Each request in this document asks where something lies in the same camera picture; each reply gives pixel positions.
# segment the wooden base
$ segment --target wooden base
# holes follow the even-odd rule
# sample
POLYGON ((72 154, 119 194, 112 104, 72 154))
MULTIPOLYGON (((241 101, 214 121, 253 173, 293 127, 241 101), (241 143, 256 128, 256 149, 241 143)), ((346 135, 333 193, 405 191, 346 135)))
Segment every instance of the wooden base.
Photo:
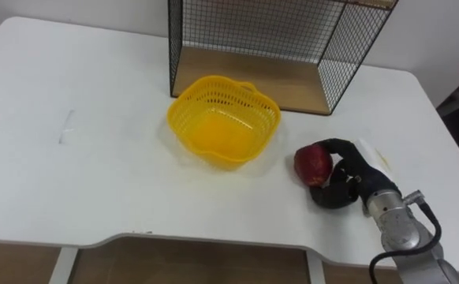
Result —
POLYGON ((174 96, 179 96, 197 79, 208 75, 251 82, 282 110, 330 113, 314 63, 182 47, 174 96))

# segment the table leg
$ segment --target table leg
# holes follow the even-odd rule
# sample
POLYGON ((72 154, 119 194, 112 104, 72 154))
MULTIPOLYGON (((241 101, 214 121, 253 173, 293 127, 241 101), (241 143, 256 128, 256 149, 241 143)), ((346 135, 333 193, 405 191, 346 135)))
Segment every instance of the table leg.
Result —
POLYGON ((68 284, 78 248, 62 248, 50 276, 49 284, 68 284))
POLYGON ((322 260, 312 251, 307 251, 308 273, 311 284, 326 284, 322 260))

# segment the red apple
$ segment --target red apple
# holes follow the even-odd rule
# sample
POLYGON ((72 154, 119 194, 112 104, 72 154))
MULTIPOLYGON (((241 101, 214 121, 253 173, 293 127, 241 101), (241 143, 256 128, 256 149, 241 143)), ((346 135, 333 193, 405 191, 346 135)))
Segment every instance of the red apple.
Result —
POLYGON ((330 177, 333 170, 333 159, 323 146, 308 145, 296 151, 294 170, 307 186, 321 186, 330 177))

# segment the robotic arm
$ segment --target robotic arm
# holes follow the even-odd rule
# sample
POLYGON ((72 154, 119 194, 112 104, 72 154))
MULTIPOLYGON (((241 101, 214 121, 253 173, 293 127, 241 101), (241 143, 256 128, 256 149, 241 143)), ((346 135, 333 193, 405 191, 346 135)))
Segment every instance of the robotic arm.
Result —
POLYGON ((459 274, 443 259, 439 244, 442 227, 420 191, 403 198, 392 181, 385 159, 362 140, 351 143, 329 139, 318 144, 331 154, 339 154, 343 160, 335 167, 328 187, 311 188, 314 201, 323 207, 336 208, 360 196, 364 213, 375 220, 382 233, 381 242, 386 252, 370 262, 372 283, 377 283, 375 265, 387 257, 393 258, 404 284, 459 283, 459 274), (433 223, 435 234, 415 219, 410 209, 412 204, 417 204, 433 223))

